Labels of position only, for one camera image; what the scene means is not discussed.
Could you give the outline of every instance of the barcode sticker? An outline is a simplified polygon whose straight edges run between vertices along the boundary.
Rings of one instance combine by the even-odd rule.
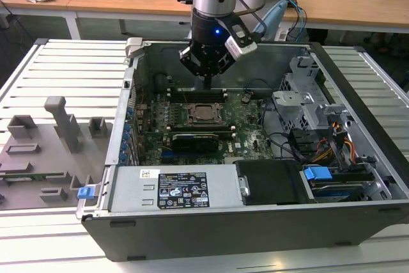
[[[159,169],[142,169],[141,178],[158,178],[159,173]]]

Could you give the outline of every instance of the red wire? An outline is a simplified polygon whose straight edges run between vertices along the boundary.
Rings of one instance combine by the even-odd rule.
[[[326,142],[327,141],[327,139],[322,139],[320,142],[318,142],[318,144],[317,144],[317,153],[319,152],[319,150],[320,150],[320,145],[321,145],[321,143],[322,142]]]

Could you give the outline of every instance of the blue latch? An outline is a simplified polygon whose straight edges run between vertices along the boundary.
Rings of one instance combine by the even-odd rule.
[[[93,199],[95,193],[95,187],[81,187],[78,190],[78,199]]]
[[[326,166],[309,166],[304,170],[304,174],[307,180],[332,179],[331,172]]]

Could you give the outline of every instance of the black side panel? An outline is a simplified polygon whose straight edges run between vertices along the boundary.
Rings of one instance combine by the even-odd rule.
[[[346,80],[345,76],[341,73],[330,56],[324,51],[322,46],[318,43],[312,43],[311,46],[313,48],[313,52],[315,52],[318,59],[325,67],[325,70],[334,80],[335,84],[351,105],[357,116],[360,118],[369,134],[388,158],[389,162],[402,178],[405,185],[409,187],[409,162],[405,156],[403,156],[399,148],[388,136],[386,131],[384,131],[383,127],[366,107],[362,99],[360,99],[358,96],[357,92],[355,92],[351,84]]]
[[[357,245],[408,214],[409,204],[373,205],[126,220],[87,218],[82,225],[108,259],[127,261]]]

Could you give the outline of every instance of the yellow wire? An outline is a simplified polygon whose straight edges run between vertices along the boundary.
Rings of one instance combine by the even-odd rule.
[[[316,158],[313,160],[313,162],[317,162],[317,161],[319,161],[319,160],[325,158],[326,156],[328,156],[328,154],[331,154],[331,153],[332,153],[332,149],[329,148],[328,150],[326,150],[325,152],[323,152],[320,156],[316,157]]]

